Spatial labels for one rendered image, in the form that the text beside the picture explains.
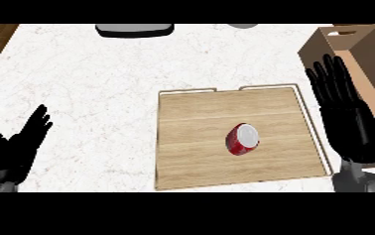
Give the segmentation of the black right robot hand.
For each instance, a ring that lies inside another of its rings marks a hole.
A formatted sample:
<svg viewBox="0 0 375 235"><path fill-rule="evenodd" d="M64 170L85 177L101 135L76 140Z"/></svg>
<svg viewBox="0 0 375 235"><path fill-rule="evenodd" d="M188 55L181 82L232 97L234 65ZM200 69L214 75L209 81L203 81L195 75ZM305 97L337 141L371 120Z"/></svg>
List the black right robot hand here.
<svg viewBox="0 0 375 235"><path fill-rule="evenodd" d="M324 62L305 70L331 148L347 162L375 163L375 116L359 97L341 57L325 54Z"/></svg>

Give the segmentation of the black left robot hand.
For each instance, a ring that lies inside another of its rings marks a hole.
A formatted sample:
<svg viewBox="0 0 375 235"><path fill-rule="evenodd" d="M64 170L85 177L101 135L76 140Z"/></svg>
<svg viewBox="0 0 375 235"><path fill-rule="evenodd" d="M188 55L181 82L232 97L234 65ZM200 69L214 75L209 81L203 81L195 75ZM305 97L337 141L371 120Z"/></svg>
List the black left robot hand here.
<svg viewBox="0 0 375 235"><path fill-rule="evenodd" d="M12 182L18 185L27 179L37 151L52 126L48 106L42 104L21 132L9 139L0 133L0 184Z"/></svg>

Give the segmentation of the cardboard box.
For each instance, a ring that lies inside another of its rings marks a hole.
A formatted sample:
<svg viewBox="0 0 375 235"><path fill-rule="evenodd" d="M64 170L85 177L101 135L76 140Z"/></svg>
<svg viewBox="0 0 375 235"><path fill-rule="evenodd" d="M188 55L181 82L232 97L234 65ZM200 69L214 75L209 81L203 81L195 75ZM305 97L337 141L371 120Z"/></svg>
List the cardboard box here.
<svg viewBox="0 0 375 235"><path fill-rule="evenodd" d="M325 54L343 58L358 93L375 114L375 24L319 27L299 51L303 66L312 68Z"/></svg>

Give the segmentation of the red can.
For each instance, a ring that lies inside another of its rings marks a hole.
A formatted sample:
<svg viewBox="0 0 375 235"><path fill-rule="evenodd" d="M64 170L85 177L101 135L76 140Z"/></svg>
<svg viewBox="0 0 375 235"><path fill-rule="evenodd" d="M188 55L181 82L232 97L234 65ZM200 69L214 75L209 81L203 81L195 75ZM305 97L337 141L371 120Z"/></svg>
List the red can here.
<svg viewBox="0 0 375 235"><path fill-rule="evenodd" d="M253 151L260 144L260 134L256 127L248 123L241 123L229 132L226 137L226 147L235 156L241 156Z"/></svg>

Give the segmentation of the wooden tray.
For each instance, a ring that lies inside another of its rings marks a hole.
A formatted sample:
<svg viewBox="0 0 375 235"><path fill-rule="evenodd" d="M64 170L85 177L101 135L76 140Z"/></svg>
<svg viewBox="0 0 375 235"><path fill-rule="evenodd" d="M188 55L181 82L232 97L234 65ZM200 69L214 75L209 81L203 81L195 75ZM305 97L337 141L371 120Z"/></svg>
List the wooden tray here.
<svg viewBox="0 0 375 235"><path fill-rule="evenodd" d="M294 83L158 93L158 190L331 175Z"/></svg>

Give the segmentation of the brown wooden panel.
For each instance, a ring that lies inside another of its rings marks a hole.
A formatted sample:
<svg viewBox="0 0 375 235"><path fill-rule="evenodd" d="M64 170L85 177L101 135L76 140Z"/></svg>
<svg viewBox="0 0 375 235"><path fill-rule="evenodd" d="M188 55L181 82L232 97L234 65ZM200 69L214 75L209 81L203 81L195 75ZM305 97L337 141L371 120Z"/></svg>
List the brown wooden panel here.
<svg viewBox="0 0 375 235"><path fill-rule="evenodd" d="M18 27L18 24L0 24L0 53L3 52Z"/></svg>

